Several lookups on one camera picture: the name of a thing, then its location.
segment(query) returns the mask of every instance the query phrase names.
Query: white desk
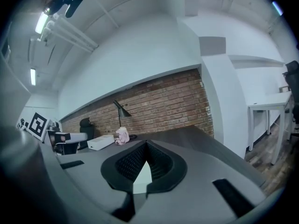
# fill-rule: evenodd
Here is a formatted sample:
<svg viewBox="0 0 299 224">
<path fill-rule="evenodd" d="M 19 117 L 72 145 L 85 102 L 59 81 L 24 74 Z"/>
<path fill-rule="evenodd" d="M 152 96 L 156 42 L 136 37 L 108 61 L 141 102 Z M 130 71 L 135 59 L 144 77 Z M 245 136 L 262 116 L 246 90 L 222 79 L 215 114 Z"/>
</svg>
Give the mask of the white desk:
<svg viewBox="0 0 299 224">
<path fill-rule="evenodd" d="M 285 107 L 289 103 L 290 107 L 290 118 L 289 118 L 289 129 L 287 139 L 290 139 L 292 131 L 292 105 L 290 104 L 291 92 L 283 92 L 277 94 L 271 94 L 264 96 L 262 98 L 257 98 L 254 102 L 248 104 L 250 119 L 249 119 L 249 151 L 252 151 L 253 148 L 253 138 L 254 138 L 254 110 L 266 110 L 267 111 L 267 134 L 270 134 L 270 110 L 279 110 L 280 111 L 280 125 L 279 125 L 279 134 L 278 140 L 275 147 L 275 151 L 272 157 L 272 164 L 276 163 L 280 147 L 282 144 L 282 138 L 285 130 Z"/>
</svg>

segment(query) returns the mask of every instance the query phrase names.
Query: white box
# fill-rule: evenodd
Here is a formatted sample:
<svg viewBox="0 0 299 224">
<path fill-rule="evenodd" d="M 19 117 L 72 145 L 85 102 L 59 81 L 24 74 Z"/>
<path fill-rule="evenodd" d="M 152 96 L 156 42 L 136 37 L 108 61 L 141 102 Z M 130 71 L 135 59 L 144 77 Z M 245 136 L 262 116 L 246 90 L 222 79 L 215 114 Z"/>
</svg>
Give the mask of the white box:
<svg viewBox="0 0 299 224">
<path fill-rule="evenodd" d="M 89 140 L 89 141 L 87 141 L 87 144 L 88 144 L 88 148 L 90 148 L 92 150 L 100 150 L 114 142 L 115 142 L 114 136 L 107 134 L 107 135 L 97 137 L 93 140 Z"/>
</svg>

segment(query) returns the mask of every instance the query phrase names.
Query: blue light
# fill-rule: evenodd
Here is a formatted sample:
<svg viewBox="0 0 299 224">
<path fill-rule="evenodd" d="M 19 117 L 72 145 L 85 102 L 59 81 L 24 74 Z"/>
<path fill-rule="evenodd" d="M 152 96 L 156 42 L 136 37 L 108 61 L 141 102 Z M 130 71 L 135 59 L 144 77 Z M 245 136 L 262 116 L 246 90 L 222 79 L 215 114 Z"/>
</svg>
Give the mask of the blue light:
<svg viewBox="0 0 299 224">
<path fill-rule="evenodd" d="M 272 2 L 272 4 L 275 7 L 275 9 L 278 11 L 279 15 L 282 15 L 284 13 L 283 10 L 277 4 L 277 2 L 274 1 L 274 2 Z"/>
</svg>

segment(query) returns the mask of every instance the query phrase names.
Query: brick wall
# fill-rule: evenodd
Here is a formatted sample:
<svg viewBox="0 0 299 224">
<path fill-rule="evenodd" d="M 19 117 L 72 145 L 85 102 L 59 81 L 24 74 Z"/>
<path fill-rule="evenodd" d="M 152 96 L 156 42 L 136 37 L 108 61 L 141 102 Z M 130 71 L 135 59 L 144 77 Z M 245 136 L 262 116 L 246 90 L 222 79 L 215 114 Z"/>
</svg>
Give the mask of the brick wall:
<svg viewBox="0 0 299 224">
<path fill-rule="evenodd" d="M 197 69 L 150 80 L 118 92 L 64 118 L 64 132 L 79 132 L 81 119 L 90 118 L 95 137 L 115 134 L 119 128 L 116 99 L 132 117 L 121 118 L 129 134 L 153 133 L 189 125 L 213 136 L 206 91 Z"/>
</svg>

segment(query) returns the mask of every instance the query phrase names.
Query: lamp shade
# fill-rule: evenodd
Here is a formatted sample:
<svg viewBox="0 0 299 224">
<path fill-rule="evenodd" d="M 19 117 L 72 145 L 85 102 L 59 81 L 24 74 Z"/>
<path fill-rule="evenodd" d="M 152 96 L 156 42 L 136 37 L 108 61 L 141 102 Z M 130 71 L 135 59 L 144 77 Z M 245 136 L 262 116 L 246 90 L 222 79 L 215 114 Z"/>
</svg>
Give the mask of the lamp shade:
<svg viewBox="0 0 299 224">
<path fill-rule="evenodd" d="M 120 117 L 130 117 L 130 116 L 132 116 L 116 100 L 114 100 L 113 103 L 118 108 Z"/>
</svg>

